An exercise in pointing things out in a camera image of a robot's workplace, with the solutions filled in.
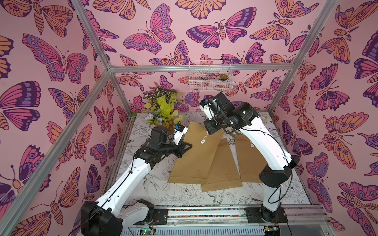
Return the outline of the brown kraft file bag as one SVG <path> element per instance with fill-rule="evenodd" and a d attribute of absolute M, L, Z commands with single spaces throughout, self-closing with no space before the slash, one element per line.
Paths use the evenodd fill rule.
<path fill-rule="evenodd" d="M 203 192 L 242 187 L 232 151 L 227 139 L 221 139 L 206 180 L 201 185 Z"/>

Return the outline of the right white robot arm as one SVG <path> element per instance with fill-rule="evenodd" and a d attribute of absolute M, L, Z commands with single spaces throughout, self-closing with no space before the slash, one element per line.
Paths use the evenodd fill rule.
<path fill-rule="evenodd" d="M 200 109 L 207 117 L 204 126 L 212 135 L 231 128 L 240 131 L 257 148 L 267 162 L 259 175 L 264 184 L 262 209 L 276 212 L 282 199 L 280 186 L 292 176 L 299 162 L 298 155 L 285 151 L 263 124 L 258 112 L 247 102 L 234 106 L 222 93 L 201 100 Z"/>

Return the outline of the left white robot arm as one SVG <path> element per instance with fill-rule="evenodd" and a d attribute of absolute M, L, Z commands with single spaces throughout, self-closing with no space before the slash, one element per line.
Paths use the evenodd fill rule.
<path fill-rule="evenodd" d="M 81 224 L 78 228 L 84 236 L 119 236 L 135 223 L 155 222 L 155 206 L 140 199 L 135 204 L 124 204 L 137 185 L 165 157 L 174 154 L 181 158 L 192 145 L 182 141 L 188 128 L 181 124 L 174 127 L 170 138 L 163 126 L 152 128 L 150 137 L 134 153 L 127 171 L 96 201 L 86 201 L 81 208 Z"/>

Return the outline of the potted green plant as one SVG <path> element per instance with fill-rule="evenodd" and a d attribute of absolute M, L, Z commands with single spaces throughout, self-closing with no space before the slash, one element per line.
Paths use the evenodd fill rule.
<path fill-rule="evenodd" d="M 177 91 L 157 87 L 143 96 L 148 103 L 144 105 L 142 113 L 147 113 L 146 123 L 153 126 L 163 126 L 172 130 L 185 116 L 179 115 L 175 105 L 178 103 Z"/>

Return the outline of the small succulent in basket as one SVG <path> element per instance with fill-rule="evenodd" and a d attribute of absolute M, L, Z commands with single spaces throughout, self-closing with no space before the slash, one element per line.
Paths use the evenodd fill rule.
<path fill-rule="evenodd" d="M 219 80 L 228 80 L 229 76 L 227 74 L 220 74 L 218 77 Z"/>

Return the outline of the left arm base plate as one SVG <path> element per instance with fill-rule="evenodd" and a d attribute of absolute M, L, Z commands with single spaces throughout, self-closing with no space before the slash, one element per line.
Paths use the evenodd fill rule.
<path fill-rule="evenodd" d="M 150 210 L 144 220 L 134 223 L 134 226 L 166 225 L 168 220 L 167 208 Z"/>

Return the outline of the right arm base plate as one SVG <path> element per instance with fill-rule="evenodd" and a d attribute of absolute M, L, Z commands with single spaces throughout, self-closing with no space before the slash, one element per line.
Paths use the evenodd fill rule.
<path fill-rule="evenodd" d="M 274 212 L 268 210 L 264 206 L 247 207 L 244 209 L 248 223 L 287 223 L 288 219 L 284 209 L 278 207 Z"/>

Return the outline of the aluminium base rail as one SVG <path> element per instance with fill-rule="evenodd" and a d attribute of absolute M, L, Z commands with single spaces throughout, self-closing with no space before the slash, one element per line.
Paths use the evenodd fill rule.
<path fill-rule="evenodd" d="M 166 225 L 130 226 L 119 236 L 334 236 L 323 207 L 283 205 L 287 223 L 248 223 L 246 206 L 164 207 Z"/>

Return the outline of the aluminium frame post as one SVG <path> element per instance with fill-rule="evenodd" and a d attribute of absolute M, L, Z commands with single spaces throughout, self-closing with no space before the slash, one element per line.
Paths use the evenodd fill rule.
<path fill-rule="evenodd" d="M 338 0 L 328 0 L 325 2 L 318 17 L 314 21 L 311 27 L 311 30 L 308 33 L 304 43 L 302 44 L 301 49 L 299 50 L 298 54 L 296 55 L 293 61 L 293 68 L 288 70 L 273 100 L 271 101 L 269 109 L 268 109 L 269 114 L 272 114 L 274 109 L 277 107 L 280 99 L 282 98 L 283 94 L 287 90 L 289 84 L 292 82 L 300 65 L 302 64 L 304 59 L 307 57 L 309 50 L 311 49 L 313 43 L 316 41 L 317 37 L 319 36 L 321 30 L 325 26 L 327 20 L 329 19 L 330 15 L 333 12 L 333 9 L 336 7 L 338 2 L 339 2 Z"/>

